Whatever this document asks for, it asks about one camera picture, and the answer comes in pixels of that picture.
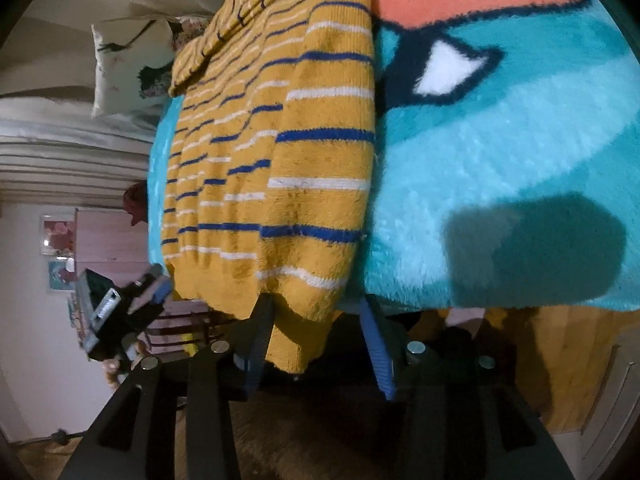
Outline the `yellow striped knit sweater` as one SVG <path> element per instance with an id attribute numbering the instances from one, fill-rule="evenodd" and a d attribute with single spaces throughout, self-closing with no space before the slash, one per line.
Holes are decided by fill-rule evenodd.
<path id="1" fill-rule="evenodd" d="M 182 101 L 160 248 L 176 294 L 247 318 L 267 352 L 323 351 L 362 237 L 374 159 L 371 0 L 226 0 L 177 55 Z"/>

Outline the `white pillow with black bird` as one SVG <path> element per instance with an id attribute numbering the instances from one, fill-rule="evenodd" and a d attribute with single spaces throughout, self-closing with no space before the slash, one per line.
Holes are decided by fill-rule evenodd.
<path id="1" fill-rule="evenodd" d="M 177 53 L 201 36 L 209 22 L 208 15 L 156 14 L 94 24 L 93 116 L 127 114 L 165 103 Z"/>

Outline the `turquoise cartoon fleece blanket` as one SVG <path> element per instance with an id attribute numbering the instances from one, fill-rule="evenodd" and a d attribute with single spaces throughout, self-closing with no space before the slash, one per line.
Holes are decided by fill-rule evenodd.
<path id="1" fill-rule="evenodd" d="M 636 310 L 639 64 L 600 1 L 371 0 L 371 18 L 374 159 L 337 309 Z M 171 99 L 150 187 L 165 268 Z"/>

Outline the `wooden bed frame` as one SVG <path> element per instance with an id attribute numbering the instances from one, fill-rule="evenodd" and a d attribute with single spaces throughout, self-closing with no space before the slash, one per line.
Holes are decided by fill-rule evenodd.
<path id="1" fill-rule="evenodd" d="M 620 334 L 639 313 L 595 307 L 493 308 L 486 321 L 518 350 L 516 384 L 552 434 L 581 430 Z"/>

